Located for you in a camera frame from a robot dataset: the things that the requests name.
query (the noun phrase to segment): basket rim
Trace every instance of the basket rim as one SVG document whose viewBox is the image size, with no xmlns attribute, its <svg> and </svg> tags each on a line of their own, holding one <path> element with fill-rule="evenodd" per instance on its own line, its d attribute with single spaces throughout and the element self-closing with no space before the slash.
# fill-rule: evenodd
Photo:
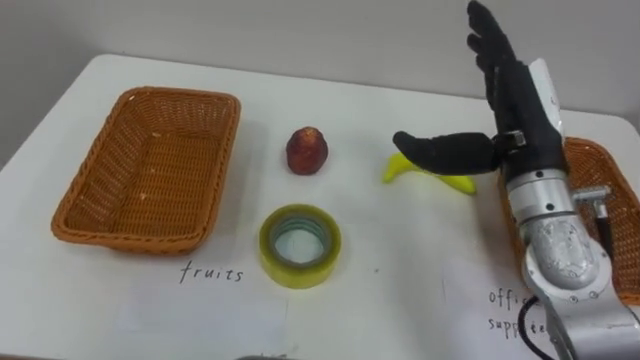
<svg viewBox="0 0 640 360">
<path fill-rule="evenodd" d="M 228 149 L 229 155 L 227 156 L 227 159 L 231 158 L 230 153 L 232 151 L 232 145 L 235 140 L 241 111 L 240 100 L 234 95 L 207 90 L 156 86 L 140 86 L 126 90 L 116 100 L 116 103 L 107 116 L 104 125 L 96 135 L 96 138 L 89 148 L 85 159 L 82 161 L 77 173 L 71 181 L 71 184 L 66 190 L 64 196 L 60 200 L 60 203 L 58 204 L 58 207 L 52 217 L 51 230 L 58 239 L 72 243 L 95 244 L 104 246 L 108 246 L 108 242 L 110 241 L 132 241 L 146 243 L 176 243 L 186 241 L 193 242 L 195 245 L 204 240 L 203 235 L 206 234 L 208 229 L 210 229 L 213 226 L 213 223 L 215 223 L 215 219 L 212 219 L 211 214 L 214 212 L 216 205 L 219 205 L 222 194 L 216 196 L 216 186 L 214 185 L 216 183 L 222 182 L 222 184 L 220 184 L 220 188 L 224 186 L 224 181 L 226 178 L 226 168 L 228 167 L 229 161 L 226 161 L 227 164 L 225 167 L 223 167 L 223 169 L 221 169 L 220 174 L 218 174 L 218 178 L 212 179 L 211 186 L 209 186 L 203 194 L 206 199 L 204 202 L 205 210 L 200 212 L 198 216 L 198 220 L 195 224 L 195 231 L 185 232 L 183 234 L 172 236 L 151 236 L 127 234 L 122 232 L 94 232 L 78 230 L 70 228 L 66 225 L 67 215 L 72 205 L 77 201 L 80 190 L 86 182 L 86 177 L 89 171 L 94 166 L 95 159 L 100 155 L 102 149 L 105 146 L 106 140 L 109 139 L 109 136 L 113 132 L 116 119 L 119 117 L 122 109 L 127 104 L 129 99 L 132 96 L 140 93 L 180 93 L 184 95 L 205 95 L 211 97 L 212 99 L 223 99 L 229 101 L 231 107 L 231 115 L 229 117 L 231 124 L 229 129 L 227 130 L 227 133 L 224 134 L 221 149 Z"/>
</svg>

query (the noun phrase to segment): red fruit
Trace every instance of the red fruit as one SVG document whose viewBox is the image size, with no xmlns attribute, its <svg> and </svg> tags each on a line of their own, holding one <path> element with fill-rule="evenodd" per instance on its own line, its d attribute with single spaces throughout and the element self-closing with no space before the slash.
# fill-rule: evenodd
<svg viewBox="0 0 640 360">
<path fill-rule="evenodd" d="M 287 142 L 287 164 L 297 175 L 313 175 L 324 164 L 329 147 L 320 130 L 304 127 L 291 135 Z"/>
</svg>

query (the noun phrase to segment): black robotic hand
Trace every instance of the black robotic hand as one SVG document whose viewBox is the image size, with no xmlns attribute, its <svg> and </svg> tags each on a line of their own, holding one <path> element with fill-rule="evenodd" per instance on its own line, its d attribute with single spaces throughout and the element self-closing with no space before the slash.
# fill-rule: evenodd
<svg viewBox="0 0 640 360">
<path fill-rule="evenodd" d="M 475 32 L 468 46 L 484 73 L 486 96 L 494 112 L 497 135 L 457 133 L 415 138 L 397 132 L 393 142 L 417 166 L 440 175 L 473 175 L 503 167 L 507 177 L 537 170 L 565 170 L 562 137 L 549 123 L 526 65 L 491 12 L 477 1 L 467 7 Z"/>
</svg>

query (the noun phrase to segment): roll of tape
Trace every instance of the roll of tape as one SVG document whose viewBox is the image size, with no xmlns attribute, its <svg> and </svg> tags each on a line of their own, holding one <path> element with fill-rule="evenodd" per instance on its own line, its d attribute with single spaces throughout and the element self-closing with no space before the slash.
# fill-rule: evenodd
<svg viewBox="0 0 640 360">
<path fill-rule="evenodd" d="M 282 242 L 305 232 L 314 236 L 321 250 L 309 260 L 297 262 L 283 254 Z M 329 214 L 312 205 L 292 204 L 271 214 L 260 229 L 260 258 L 264 271 L 278 284 L 307 289 L 322 283 L 335 266 L 340 229 Z"/>
</svg>

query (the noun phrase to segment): robotic arm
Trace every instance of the robotic arm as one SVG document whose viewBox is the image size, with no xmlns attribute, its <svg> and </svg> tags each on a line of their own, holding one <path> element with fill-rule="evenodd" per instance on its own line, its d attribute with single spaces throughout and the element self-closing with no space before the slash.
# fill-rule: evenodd
<svg viewBox="0 0 640 360">
<path fill-rule="evenodd" d="M 613 254 L 589 236 L 577 214 L 576 201 L 594 191 L 572 194 L 568 187 L 558 100 L 546 64 L 541 59 L 529 66 L 518 61 L 486 7 L 471 1 L 467 11 L 475 32 L 467 43 L 484 73 L 497 135 L 418 139 L 398 132 L 393 141 L 407 159 L 440 175 L 500 169 L 527 249 L 523 275 L 536 295 L 533 301 L 546 310 L 560 359 L 640 359 L 640 323 L 613 288 Z M 523 307 L 520 322 L 531 305 Z"/>
</svg>

